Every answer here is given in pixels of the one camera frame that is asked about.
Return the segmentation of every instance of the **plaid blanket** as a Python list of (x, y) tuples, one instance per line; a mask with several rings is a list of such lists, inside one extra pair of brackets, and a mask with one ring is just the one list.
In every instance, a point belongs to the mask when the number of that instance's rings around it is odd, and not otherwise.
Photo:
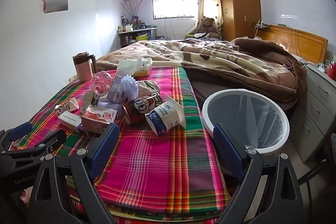
[[(120, 118), (119, 142), (95, 182), (100, 196), (112, 214), (128, 218), (190, 221), (219, 216), (230, 195), (211, 138), (202, 127), (200, 110), (184, 69), (157, 67), (139, 80), (144, 79), (156, 81), (162, 98), (168, 94), (184, 107), (186, 128), (177, 125), (157, 137), (146, 122), (128, 126)], [(94, 136), (87, 138), (60, 125), (53, 109), (72, 97), (81, 105), (89, 89), (90, 82), (74, 82), (59, 91), (31, 119), (33, 132), (14, 143), (13, 148), (33, 147), (59, 128), (66, 130), (68, 137), (56, 154), (67, 156), (87, 147)], [(80, 209), (71, 177), (68, 185)]]
[[(148, 221), (143, 220), (134, 220), (134, 219), (127, 219), (122, 217), (114, 217), (115, 221), (118, 224), (148, 224)], [(217, 218), (208, 219), (204, 221), (189, 221), (188, 224), (214, 224), (217, 221)], [(162, 222), (151, 222), (151, 224), (162, 224)]]

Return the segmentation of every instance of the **thermos lid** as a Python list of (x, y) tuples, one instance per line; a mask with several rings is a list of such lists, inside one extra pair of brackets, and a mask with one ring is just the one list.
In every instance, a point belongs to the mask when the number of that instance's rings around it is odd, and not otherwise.
[(90, 60), (89, 52), (81, 52), (72, 57), (75, 65), (85, 63)]

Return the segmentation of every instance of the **brown blanket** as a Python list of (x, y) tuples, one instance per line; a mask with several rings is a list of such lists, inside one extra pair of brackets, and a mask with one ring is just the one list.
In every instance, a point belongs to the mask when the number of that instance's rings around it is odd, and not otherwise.
[(182, 66), (191, 83), (258, 92), (283, 109), (292, 107), (306, 88), (306, 69), (290, 53), (271, 41), (248, 38), (140, 41), (98, 59), (98, 70), (113, 70), (121, 59), (140, 57), (151, 57), (155, 67)]

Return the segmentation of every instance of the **wooden wardrobe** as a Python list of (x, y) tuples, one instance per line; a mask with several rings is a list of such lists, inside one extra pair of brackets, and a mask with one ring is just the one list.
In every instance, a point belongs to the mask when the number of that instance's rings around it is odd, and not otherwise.
[(261, 19), (260, 0), (221, 0), (224, 24), (222, 40), (254, 38), (253, 22)]

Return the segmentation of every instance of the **pink thermos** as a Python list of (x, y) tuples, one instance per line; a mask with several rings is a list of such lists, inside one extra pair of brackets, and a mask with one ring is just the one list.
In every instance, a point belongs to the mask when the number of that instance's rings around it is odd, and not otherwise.
[(90, 59), (93, 63), (94, 73), (97, 73), (96, 57), (94, 55), (89, 55), (88, 52), (82, 52), (73, 56), (72, 59), (80, 82), (91, 81), (93, 74)]

